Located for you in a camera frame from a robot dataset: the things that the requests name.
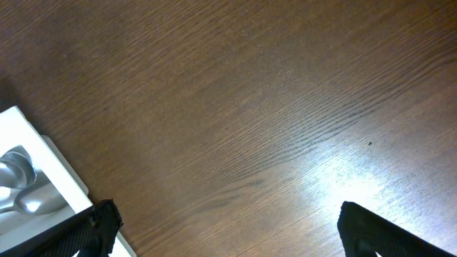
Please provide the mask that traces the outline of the steel tablespoon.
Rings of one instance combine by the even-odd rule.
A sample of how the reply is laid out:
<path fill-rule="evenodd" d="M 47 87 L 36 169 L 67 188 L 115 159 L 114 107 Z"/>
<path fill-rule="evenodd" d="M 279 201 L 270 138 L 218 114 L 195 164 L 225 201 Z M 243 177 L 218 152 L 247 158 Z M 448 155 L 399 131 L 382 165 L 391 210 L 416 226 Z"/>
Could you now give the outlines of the steel tablespoon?
<path fill-rule="evenodd" d="M 27 216 L 43 216 L 67 206 L 65 198 L 52 183 L 35 183 L 17 193 L 12 204 L 1 208 L 1 214 L 17 212 Z"/>
<path fill-rule="evenodd" d="M 36 181 L 36 171 L 22 154 L 9 151 L 1 157 L 1 186 L 23 189 Z"/>

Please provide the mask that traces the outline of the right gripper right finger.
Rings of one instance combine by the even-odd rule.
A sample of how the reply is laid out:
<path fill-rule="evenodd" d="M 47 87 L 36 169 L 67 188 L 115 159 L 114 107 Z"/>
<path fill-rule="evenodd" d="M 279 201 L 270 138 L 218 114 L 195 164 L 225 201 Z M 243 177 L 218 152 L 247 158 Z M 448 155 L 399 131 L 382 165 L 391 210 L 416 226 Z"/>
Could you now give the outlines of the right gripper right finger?
<path fill-rule="evenodd" d="M 453 257 L 354 202 L 342 203 L 337 228 L 347 257 Z"/>

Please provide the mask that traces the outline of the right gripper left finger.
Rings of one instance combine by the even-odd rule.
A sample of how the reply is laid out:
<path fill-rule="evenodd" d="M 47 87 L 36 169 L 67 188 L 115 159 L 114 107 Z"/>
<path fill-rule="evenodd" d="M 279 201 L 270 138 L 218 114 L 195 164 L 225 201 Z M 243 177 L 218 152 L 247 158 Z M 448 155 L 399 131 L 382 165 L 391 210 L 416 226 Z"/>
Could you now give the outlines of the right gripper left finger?
<path fill-rule="evenodd" d="M 1 253 L 1 257 L 108 257 L 123 226 L 112 199 L 99 203 Z"/>

